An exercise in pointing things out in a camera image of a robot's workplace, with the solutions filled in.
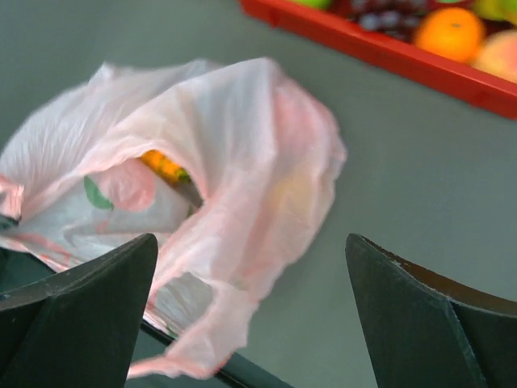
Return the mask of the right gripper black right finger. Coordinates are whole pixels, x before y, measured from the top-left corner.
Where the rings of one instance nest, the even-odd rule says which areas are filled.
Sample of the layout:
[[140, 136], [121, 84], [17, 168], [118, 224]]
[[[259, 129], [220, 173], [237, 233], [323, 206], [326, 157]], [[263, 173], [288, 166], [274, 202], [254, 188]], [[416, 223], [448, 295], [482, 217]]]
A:
[[514, 387], [516, 304], [349, 234], [345, 255], [379, 387]]

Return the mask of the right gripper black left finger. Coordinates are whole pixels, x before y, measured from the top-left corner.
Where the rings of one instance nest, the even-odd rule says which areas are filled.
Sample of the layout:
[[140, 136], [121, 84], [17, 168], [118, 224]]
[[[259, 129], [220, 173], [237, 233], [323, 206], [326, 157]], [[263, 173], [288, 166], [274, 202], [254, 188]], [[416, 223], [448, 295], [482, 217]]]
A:
[[122, 387], [158, 257], [143, 234], [1, 295], [3, 387]]

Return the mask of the pineapple toy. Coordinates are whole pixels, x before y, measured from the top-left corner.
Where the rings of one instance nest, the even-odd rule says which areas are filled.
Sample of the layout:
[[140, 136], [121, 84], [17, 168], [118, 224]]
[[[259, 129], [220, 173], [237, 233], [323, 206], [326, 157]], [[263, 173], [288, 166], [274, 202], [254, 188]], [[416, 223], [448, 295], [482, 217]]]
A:
[[195, 208], [203, 204], [191, 176], [183, 167], [169, 160], [158, 150], [149, 150], [139, 159]]

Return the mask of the pink plastic bag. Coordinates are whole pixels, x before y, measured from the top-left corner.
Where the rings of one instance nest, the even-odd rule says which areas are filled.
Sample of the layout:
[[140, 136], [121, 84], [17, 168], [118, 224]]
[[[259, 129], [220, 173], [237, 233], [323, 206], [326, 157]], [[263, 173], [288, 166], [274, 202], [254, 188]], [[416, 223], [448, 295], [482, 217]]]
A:
[[[139, 157], [183, 167], [195, 208]], [[307, 250], [347, 152], [330, 111], [267, 58], [102, 65], [35, 110], [1, 152], [1, 245], [61, 272], [158, 240], [145, 320], [176, 334], [129, 377], [211, 377]]]

